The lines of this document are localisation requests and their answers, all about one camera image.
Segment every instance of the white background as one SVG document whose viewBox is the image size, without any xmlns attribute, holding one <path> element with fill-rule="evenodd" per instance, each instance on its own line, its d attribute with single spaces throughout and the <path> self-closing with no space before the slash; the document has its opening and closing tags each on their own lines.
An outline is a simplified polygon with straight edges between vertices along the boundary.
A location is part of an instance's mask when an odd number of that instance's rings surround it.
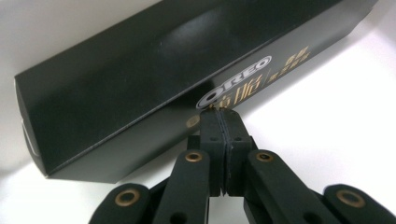
<svg viewBox="0 0 396 224">
<path fill-rule="evenodd" d="M 87 223 L 117 185 L 48 180 L 24 143 L 13 77 L 156 0 L 0 0 L 0 223 Z M 346 38 L 236 108 L 260 148 L 318 192 L 345 183 L 396 213 L 396 2 L 379 0 Z M 166 178 L 185 142 L 120 182 Z M 241 199 L 209 223 L 248 223 Z"/>
</svg>

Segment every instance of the black box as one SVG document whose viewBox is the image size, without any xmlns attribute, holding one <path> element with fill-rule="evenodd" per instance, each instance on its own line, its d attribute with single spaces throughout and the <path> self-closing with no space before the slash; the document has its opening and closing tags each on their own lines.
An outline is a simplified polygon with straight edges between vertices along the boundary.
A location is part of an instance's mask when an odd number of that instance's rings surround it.
<svg viewBox="0 0 396 224">
<path fill-rule="evenodd" d="M 50 178 L 117 182 L 347 35 L 376 0 L 162 1 L 15 77 Z"/>
</svg>

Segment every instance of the gold rivet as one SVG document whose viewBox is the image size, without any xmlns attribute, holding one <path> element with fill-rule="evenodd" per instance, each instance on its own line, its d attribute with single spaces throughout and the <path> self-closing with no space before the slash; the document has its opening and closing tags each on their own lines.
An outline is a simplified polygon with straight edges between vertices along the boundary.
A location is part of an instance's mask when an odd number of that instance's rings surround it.
<svg viewBox="0 0 396 224">
<path fill-rule="evenodd" d="M 348 189 L 338 190 L 336 192 L 336 196 L 341 202 L 352 207 L 362 208 L 366 205 L 366 202 L 359 194 Z"/>
<path fill-rule="evenodd" d="M 139 198 L 139 191 L 137 191 L 136 189 L 126 189 L 117 195 L 116 204 L 121 207 L 126 207 L 136 203 Z"/>
<path fill-rule="evenodd" d="M 201 153 L 198 152 L 191 152 L 186 155 L 186 161 L 197 162 L 202 159 Z"/>
<path fill-rule="evenodd" d="M 257 155 L 256 155 L 256 159 L 259 160 L 259 161 L 272 161 L 272 160 L 274 159 L 274 157 L 271 156 L 271 155 L 268 154 L 268 153 L 259 152 L 259 153 L 257 153 Z"/>
</svg>

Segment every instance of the black linkage arm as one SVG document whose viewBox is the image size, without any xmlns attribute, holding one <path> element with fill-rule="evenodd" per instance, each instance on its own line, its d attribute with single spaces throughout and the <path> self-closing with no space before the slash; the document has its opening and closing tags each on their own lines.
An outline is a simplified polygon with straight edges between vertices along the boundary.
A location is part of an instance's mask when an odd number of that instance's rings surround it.
<svg viewBox="0 0 396 224">
<path fill-rule="evenodd" d="M 201 114 L 200 135 L 189 137 L 171 176 L 147 189 L 113 189 L 91 224 L 205 224 L 209 197 L 244 197 L 250 224 L 396 224 L 396 217 L 359 189 L 335 185 L 321 196 L 274 152 L 258 150 L 239 115 Z"/>
</svg>

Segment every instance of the white surface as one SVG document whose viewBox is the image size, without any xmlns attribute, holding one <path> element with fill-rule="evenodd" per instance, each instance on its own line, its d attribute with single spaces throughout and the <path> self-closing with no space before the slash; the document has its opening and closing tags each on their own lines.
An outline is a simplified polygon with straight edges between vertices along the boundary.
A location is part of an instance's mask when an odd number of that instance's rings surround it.
<svg viewBox="0 0 396 224">
<path fill-rule="evenodd" d="M 13 77 L 150 1 L 0 0 L 0 223 L 87 223 L 116 185 L 47 180 L 22 136 Z M 380 0 L 347 38 L 236 108 L 260 148 L 318 192 L 345 183 L 396 213 L 396 3 Z M 167 177 L 179 144 L 121 183 Z M 209 223 L 248 223 L 217 198 Z"/>
</svg>

